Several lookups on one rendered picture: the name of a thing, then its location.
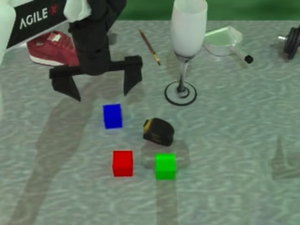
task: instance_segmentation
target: green cube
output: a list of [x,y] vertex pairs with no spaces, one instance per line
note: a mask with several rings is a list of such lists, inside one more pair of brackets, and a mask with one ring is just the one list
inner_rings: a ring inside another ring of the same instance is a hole
[[176,177],[176,156],[174,153],[155,155],[155,177],[157,180],[174,180]]

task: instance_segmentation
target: block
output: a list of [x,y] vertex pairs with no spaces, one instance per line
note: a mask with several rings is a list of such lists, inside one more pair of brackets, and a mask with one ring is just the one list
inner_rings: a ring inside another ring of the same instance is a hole
[[176,177],[176,156],[174,153],[155,155],[155,177],[157,180],[174,180]]
[[133,176],[133,152],[131,150],[112,152],[112,172],[114,177]]
[[103,121],[105,129],[122,128],[122,109],[120,104],[103,106]]

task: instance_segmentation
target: gray tabletop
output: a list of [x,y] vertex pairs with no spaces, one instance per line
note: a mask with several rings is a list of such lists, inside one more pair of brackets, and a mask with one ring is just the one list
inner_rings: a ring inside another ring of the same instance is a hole
[[[143,82],[122,95],[122,73],[79,76],[82,102],[54,92],[48,67],[26,49],[6,54],[0,69],[0,224],[2,225],[298,225],[300,219],[300,56],[286,61],[277,34],[297,22],[232,25],[255,61],[216,58],[205,49],[187,81],[190,106],[166,102],[178,78],[169,22],[117,22],[112,58],[143,57]],[[159,67],[138,34],[161,58]],[[124,128],[107,131],[102,105],[121,103]],[[142,139],[146,119],[175,128],[169,148]],[[135,175],[111,173],[113,150],[134,151]],[[174,151],[176,181],[155,181],[155,152]]]

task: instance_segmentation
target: black and yellow object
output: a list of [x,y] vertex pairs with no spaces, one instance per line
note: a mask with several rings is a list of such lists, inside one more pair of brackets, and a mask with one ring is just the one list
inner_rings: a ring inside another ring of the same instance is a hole
[[161,144],[170,146],[173,142],[174,128],[170,123],[159,118],[146,120],[143,126],[143,138]]

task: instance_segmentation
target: red x logo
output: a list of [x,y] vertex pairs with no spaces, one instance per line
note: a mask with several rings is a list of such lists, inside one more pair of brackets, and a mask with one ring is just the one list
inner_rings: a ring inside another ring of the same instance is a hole
[[57,13],[57,4],[55,4],[55,5],[53,5],[53,6],[51,6],[51,8],[50,8],[50,14],[51,15],[54,15],[54,14],[56,14]]

